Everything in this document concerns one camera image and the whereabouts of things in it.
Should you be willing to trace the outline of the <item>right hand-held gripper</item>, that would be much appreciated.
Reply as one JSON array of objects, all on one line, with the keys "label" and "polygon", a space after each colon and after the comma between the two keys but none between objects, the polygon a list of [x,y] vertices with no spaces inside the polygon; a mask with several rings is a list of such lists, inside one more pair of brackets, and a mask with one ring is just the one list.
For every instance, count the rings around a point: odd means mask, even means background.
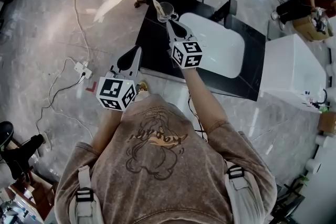
[{"label": "right hand-held gripper", "polygon": [[177,39],[192,38],[192,30],[185,24],[176,21],[167,21],[167,34],[172,43],[171,58],[181,69],[197,68],[203,56],[198,42],[195,41],[177,41]]}]

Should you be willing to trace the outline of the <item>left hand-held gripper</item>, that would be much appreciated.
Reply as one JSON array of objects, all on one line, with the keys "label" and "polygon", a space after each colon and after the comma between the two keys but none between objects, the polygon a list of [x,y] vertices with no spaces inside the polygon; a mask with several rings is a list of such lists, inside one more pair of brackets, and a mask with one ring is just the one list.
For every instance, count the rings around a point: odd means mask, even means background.
[{"label": "left hand-held gripper", "polygon": [[[110,110],[125,111],[137,94],[135,81],[142,59],[141,46],[124,48],[112,57],[110,71],[100,77],[96,98],[100,104]],[[116,72],[130,72],[126,76]]]}]

